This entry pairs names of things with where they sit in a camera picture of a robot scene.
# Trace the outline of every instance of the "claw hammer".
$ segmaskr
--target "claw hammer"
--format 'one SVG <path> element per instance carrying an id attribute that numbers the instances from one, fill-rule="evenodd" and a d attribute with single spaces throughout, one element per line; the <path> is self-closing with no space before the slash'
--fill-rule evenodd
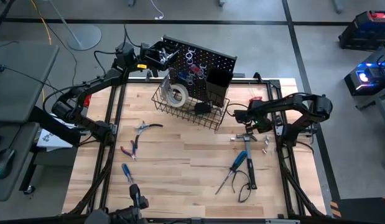
<path id="1" fill-rule="evenodd" d="M 253 139 L 254 141 L 257 141 L 256 137 L 254 137 L 251 134 L 237 134 L 236 138 L 243 138 L 244 141 L 244 149 L 246 151 L 247 156 L 247 162 L 248 162 L 248 171 L 249 171 L 249 178 L 250 178 L 250 189 L 256 190 L 256 179 L 254 178 L 254 167 L 253 167 L 253 161 L 252 161 L 252 154 L 250 151 L 250 139 Z"/>

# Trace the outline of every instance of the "white cable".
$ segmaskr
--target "white cable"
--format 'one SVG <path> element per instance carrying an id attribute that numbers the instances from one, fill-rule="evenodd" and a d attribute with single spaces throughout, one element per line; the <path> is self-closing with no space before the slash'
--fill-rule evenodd
<path id="1" fill-rule="evenodd" d="M 158 12 L 160 12 L 160 13 L 162 14 L 162 15 L 159 16 L 159 17 L 155 17 L 155 20 L 163 19 L 163 17 L 165 17 L 165 15 L 163 14 L 163 12 L 160 11 L 160 10 L 156 7 L 156 5 L 155 5 L 155 3 L 153 2 L 153 0 L 151 0 L 151 3 L 152 3 L 152 5 L 155 7 L 156 11 L 158 11 Z"/>

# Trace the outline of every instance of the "pegboard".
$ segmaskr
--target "pegboard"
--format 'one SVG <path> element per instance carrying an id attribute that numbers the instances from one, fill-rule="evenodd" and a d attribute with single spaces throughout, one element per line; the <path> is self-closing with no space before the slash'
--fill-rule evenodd
<path id="1" fill-rule="evenodd" d="M 236 63 L 236 57 L 231 57 L 229 55 L 225 55 L 219 52 L 215 52 L 210 49 L 206 49 L 204 47 L 197 46 L 195 44 L 190 44 L 181 40 L 176 40 L 167 36 L 163 36 L 163 41 L 165 43 L 171 44 L 175 46 L 179 51 L 176 61 L 172 64 L 172 68 L 169 71 L 170 75 L 170 83 L 182 84 L 184 85 L 190 97 L 195 98 L 197 100 L 201 100 L 203 102 L 209 102 L 206 92 L 206 82 L 205 78 L 208 75 L 208 72 L 212 68 L 218 68 L 224 71 L 233 72 L 234 66 Z M 195 51 L 192 53 L 192 61 L 193 64 L 197 67 L 203 67 L 204 78 L 199 79 L 198 75 L 193 76 L 193 85 L 188 85 L 185 81 L 178 78 L 177 74 L 179 72 L 184 72 L 185 74 L 193 73 L 190 69 L 191 65 L 187 63 L 186 54 L 189 51 Z M 213 105 L 218 107 L 223 107 L 224 104 L 219 104 L 217 102 L 213 102 Z"/>

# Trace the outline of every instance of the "tool holder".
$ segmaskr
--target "tool holder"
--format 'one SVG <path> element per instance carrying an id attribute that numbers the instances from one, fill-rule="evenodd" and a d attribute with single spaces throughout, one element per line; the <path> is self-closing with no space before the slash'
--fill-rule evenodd
<path id="1" fill-rule="evenodd" d="M 168 102 L 161 97 L 160 94 L 160 86 L 162 86 L 165 82 L 169 81 L 169 76 L 166 76 L 162 83 L 159 85 L 158 89 L 155 91 L 154 96 L 152 97 L 152 101 L 155 102 L 155 107 L 157 110 L 164 111 L 166 113 L 170 113 L 171 115 L 174 115 L 178 118 L 186 119 L 187 121 L 192 121 L 192 123 L 197 123 L 200 126 L 204 126 L 210 129 L 214 129 L 215 131 L 218 130 L 220 127 L 220 124 L 223 122 L 224 115 L 225 115 L 225 109 L 228 106 L 228 103 L 230 102 L 229 99 L 224 98 L 223 100 L 223 107 L 219 108 L 217 106 L 213 106 L 213 108 L 219 108 L 219 110 L 212 110 L 210 113 L 207 114 L 200 114 L 195 115 L 194 107 L 196 103 L 200 103 L 202 101 L 197 100 L 193 97 L 188 97 L 186 102 L 181 107 L 173 107 L 168 104 Z M 211 98 L 216 99 L 216 96 L 214 93 L 208 93 Z M 174 92 L 174 98 L 176 100 L 181 99 L 181 94 Z"/>
<path id="2" fill-rule="evenodd" d="M 207 88 L 214 87 L 214 85 L 207 87 L 206 78 L 212 69 L 222 70 L 224 71 L 224 74 L 232 74 L 236 63 L 236 57 L 231 57 L 195 44 L 176 40 L 167 37 L 166 35 L 163 36 L 163 42 L 172 45 L 179 50 L 177 59 L 172 63 L 173 69 L 169 71 L 170 84 L 182 84 L 187 88 L 190 97 L 205 103 L 212 103 L 220 108 L 224 107 L 226 89 L 228 88 L 229 83 L 220 85 L 222 89 L 216 86 L 216 88 L 207 91 Z M 193 72 L 191 70 L 192 65 L 198 67 L 202 73 Z M 185 81 L 181 80 L 178 76 L 179 72 L 191 75 L 193 77 L 193 85 L 187 85 Z M 220 83 L 223 83 L 224 80 L 229 80 L 230 82 L 232 77 L 229 78 L 229 75 L 224 75 L 223 77 L 216 77 L 216 79 L 220 80 L 216 80 L 217 82 L 211 80 L 210 83 L 214 82 L 216 84 L 219 81 Z"/>

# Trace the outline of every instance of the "wheel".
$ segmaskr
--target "wheel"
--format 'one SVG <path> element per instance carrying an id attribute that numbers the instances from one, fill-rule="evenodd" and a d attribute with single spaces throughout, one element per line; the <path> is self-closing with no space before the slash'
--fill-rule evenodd
<path id="1" fill-rule="evenodd" d="M 24 191 L 24 195 L 30 195 L 35 192 L 36 188 L 34 186 L 28 186 L 28 189 Z"/>

